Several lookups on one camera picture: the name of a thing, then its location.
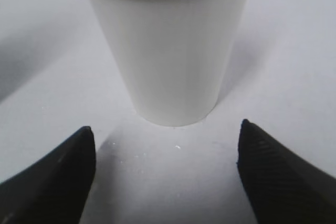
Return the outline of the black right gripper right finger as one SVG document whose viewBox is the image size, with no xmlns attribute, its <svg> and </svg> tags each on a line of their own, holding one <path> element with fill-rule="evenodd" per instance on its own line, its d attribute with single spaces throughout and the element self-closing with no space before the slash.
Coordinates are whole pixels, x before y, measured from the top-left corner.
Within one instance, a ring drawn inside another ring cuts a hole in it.
<svg viewBox="0 0 336 224">
<path fill-rule="evenodd" d="M 335 223 L 335 177 L 247 119 L 237 169 L 258 223 Z"/>
</svg>

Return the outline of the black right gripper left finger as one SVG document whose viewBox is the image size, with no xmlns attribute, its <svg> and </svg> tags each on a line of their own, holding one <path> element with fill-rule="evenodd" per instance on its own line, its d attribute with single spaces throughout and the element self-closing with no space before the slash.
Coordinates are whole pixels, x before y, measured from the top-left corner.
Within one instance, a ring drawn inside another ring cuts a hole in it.
<svg viewBox="0 0 336 224">
<path fill-rule="evenodd" d="M 1 223 L 79 223 L 96 173 L 89 126 L 1 183 Z"/>
</svg>

